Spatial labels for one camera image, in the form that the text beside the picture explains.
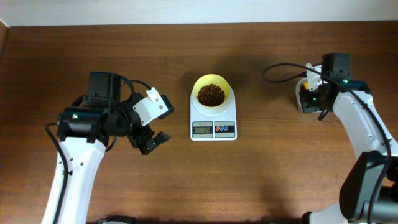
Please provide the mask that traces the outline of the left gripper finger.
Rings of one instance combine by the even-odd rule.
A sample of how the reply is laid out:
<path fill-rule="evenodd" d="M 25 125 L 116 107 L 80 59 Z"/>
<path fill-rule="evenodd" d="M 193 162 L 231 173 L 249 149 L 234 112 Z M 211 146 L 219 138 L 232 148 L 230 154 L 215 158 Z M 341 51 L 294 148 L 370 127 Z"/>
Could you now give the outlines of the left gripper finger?
<path fill-rule="evenodd" d="M 172 106 L 171 102 L 169 101 L 169 99 L 167 98 L 167 96 L 165 94 L 162 94 L 161 98 L 162 98 L 163 102 L 165 103 L 165 105 L 167 107 L 167 111 L 165 113 L 163 113 L 162 115 L 160 115 L 158 118 L 159 119 L 164 119 L 168 115 L 173 113 L 175 111 L 175 108 Z"/>
<path fill-rule="evenodd" d="M 146 154 L 150 154 L 155 148 L 157 148 L 158 146 L 167 142 L 170 139 L 171 139 L 171 136 L 169 136 L 168 134 L 165 134 L 164 132 L 159 132 L 156 135 L 156 137 L 154 137 L 146 142 L 146 149 L 147 149 Z"/>

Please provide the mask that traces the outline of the red beans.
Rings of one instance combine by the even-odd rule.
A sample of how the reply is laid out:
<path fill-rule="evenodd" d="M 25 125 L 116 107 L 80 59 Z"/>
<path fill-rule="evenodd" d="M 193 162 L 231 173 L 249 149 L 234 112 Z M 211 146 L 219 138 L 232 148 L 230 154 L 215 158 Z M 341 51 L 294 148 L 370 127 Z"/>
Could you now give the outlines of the red beans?
<path fill-rule="evenodd" d="M 225 92 L 218 85 L 209 84 L 199 90 L 197 99 L 204 106 L 219 106 L 224 102 Z"/>

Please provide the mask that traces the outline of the yellow measuring scoop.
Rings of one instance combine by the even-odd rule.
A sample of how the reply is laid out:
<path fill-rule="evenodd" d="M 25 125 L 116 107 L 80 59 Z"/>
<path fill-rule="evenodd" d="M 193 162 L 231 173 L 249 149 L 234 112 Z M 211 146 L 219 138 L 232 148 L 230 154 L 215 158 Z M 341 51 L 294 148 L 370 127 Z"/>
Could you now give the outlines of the yellow measuring scoop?
<path fill-rule="evenodd" d="M 302 91 L 302 90 L 309 90 L 309 84 L 308 84 L 308 82 L 303 82 L 303 83 L 300 85 L 300 91 Z"/>

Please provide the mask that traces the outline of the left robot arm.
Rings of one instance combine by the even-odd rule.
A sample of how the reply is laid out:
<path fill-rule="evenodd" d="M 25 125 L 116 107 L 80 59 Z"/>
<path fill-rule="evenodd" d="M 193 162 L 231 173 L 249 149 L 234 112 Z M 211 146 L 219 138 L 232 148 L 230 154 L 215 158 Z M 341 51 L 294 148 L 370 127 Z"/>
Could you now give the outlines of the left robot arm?
<path fill-rule="evenodd" d="M 143 155 L 170 139 L 149 124 L 173 113 L 171 102 L 154 87 L 142 96 L 133 83 L 116 73 L 90 72 L 88 93 L 59 115 L 57 133 L 45 127 L 57 165 L 43 223 L 86 222 L 98 167 L 119 138 L 128 138 Z"/>

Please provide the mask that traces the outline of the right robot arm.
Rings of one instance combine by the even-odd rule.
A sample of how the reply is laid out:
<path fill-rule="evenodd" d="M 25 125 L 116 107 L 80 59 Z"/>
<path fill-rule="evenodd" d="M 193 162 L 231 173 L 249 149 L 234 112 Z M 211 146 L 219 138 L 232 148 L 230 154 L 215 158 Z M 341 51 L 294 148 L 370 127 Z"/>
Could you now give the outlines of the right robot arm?
<path fill-rule="evenodd" d="M 356 163 L 340 188 L 339 201 L 307 212 L 302 223 L 397 223 L 397 141 L 378 115 L 370 89 L 353 80 L 350 56 L 329 53 L 319 65 L 306 64 L 296 86 L 298 108 L 332 112 L 351 141 Z"/>

